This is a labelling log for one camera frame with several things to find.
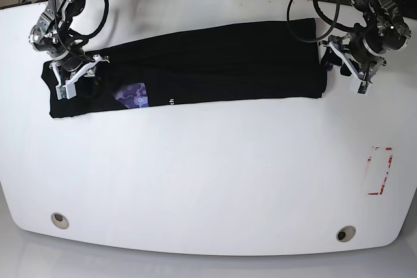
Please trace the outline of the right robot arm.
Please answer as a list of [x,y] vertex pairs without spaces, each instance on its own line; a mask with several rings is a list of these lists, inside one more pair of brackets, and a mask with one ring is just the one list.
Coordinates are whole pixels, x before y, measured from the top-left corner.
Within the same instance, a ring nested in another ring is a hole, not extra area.
[[58,84],[70,79],[82,66],[93,65],[95,60],[85,54],[83,46],[97,36],[107,21],[109,0],[104,0],[103,16],[98,27],[84,35],[71,28],[74,17],[85,8],[86,0],[48,0],[45,10],[29,35],[29,42],[35,51],[45,51],[51,58],[51,67],[55,68]]

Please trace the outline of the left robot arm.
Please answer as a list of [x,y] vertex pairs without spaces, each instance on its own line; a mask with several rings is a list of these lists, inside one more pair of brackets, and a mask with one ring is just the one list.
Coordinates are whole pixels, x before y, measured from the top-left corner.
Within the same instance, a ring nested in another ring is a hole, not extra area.
[[338,22],[340,0],[336,0],[333,18],[321,10],[319,0],[312,1],[316,14],[329,26],[325,34],[310,40],[326,47],[324,67],[338,66],[342,75],[352,78],[355,91],[365,93],[373,76],[386,65],[383,55],[405,48],[411,39],[402,10],[410,8],[412,0],[349,0],[366,23],[352,27]]

